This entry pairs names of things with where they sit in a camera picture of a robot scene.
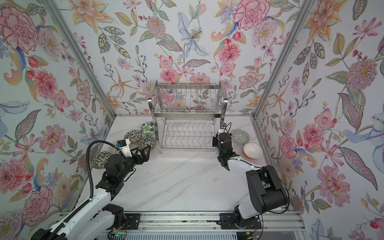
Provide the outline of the dark patterned bowl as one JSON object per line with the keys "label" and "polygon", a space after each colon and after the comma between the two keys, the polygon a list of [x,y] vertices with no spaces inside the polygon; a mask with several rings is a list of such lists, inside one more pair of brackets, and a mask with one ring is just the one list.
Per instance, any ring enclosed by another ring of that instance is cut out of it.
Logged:
{"label": "dark patterned bowl", "polygon": [[109,157],[111,156],[111,153],[109,152],[100,152],[96,154],[92,160],[91,165],[94,169],[104,169],[105,164],[107,163]]}

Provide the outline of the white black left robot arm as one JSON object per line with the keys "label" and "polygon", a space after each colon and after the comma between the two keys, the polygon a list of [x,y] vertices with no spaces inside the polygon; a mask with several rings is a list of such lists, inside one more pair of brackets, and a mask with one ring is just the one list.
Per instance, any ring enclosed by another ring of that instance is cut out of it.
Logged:
{"label": "white black left robot arm", "polygon": [[90,197],[69,215],[51,226],[39,229],[32,240],[93,240],[103,231],[121,228],[126,222],[124,208],[112,204],[112,200],[123,188],[128,174],[137,165],[149,160],[151,147],[135,148],[125,157],[123,154],[111,155],[106,164],[102,179]]}

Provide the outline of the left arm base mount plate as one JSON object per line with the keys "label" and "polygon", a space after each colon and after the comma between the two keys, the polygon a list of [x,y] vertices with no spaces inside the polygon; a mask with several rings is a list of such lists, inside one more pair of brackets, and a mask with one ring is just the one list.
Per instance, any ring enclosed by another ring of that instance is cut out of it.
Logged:
{"label": "left arm base mount plate", "polygon": [[118,214],[114,216],[113,225],[108,230],[138,230],[141,214]]}

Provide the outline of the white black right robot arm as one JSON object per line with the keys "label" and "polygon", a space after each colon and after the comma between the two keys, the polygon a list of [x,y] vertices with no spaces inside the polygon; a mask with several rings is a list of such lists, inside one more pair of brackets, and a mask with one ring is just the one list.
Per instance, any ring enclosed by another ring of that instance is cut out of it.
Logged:
{"label": "white black right robot arm", "polygon": [[248,185],[248,202],[234,208],[238,223],[279,207],[289,206],[288,191],[273,166],[259,167],[241,158],[233,151],[232,136],[229,133],[218,132],[213,137],[213,147],[218,150],[217,159],[220,165],[245,178]]}

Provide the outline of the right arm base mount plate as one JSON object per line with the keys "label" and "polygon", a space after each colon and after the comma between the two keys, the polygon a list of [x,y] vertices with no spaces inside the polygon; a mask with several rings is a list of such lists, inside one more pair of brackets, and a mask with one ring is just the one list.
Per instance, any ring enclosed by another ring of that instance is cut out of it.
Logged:
{"label": "right arm base mount plate", "polygon": [[218,224],[222,230],[261,230],[262,223],[259,216],[243,219],[234,213],[219,214]]}

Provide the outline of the plain white bowl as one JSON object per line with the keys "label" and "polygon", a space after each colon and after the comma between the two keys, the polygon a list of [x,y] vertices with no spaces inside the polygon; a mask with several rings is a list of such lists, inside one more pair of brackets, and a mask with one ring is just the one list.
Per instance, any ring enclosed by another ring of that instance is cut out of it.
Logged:
{"label": "plain white bowl", "polygon": [[261,147],[255,143],[247,143],[243,147],[244,154],[249,159],[259,159],[263,155]]}

